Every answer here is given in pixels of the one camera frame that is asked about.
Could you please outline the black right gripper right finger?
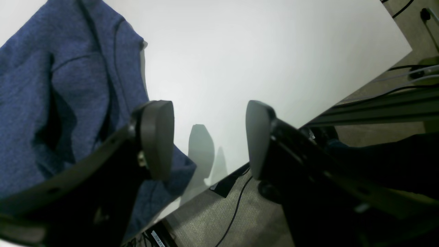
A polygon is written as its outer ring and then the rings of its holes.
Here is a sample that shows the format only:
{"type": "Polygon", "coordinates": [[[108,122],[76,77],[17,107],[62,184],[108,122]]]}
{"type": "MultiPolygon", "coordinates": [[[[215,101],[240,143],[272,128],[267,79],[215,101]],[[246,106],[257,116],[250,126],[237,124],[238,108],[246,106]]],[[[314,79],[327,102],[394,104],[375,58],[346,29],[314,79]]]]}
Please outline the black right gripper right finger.
{"type": "Polygon", "coordinates": [[[273,187],[297,247],[392,247],[438,235],[438,203],[343,169],[274,109],[246,109],[249,165],[273,187]]]}

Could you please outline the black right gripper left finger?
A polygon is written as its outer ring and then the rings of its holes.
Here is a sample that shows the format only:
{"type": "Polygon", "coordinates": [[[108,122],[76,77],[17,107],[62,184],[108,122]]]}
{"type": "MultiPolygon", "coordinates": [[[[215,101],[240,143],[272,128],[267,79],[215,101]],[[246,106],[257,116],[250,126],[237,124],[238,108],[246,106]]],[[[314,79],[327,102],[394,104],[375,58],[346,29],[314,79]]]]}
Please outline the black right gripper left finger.
{"type": "Polygon", "coordinates": [[[1,200],[1,240],[31,247],[120,246],[141,184],[170,177],[174,122],[171,101],[150,101],[70,169],[1,200]]]}

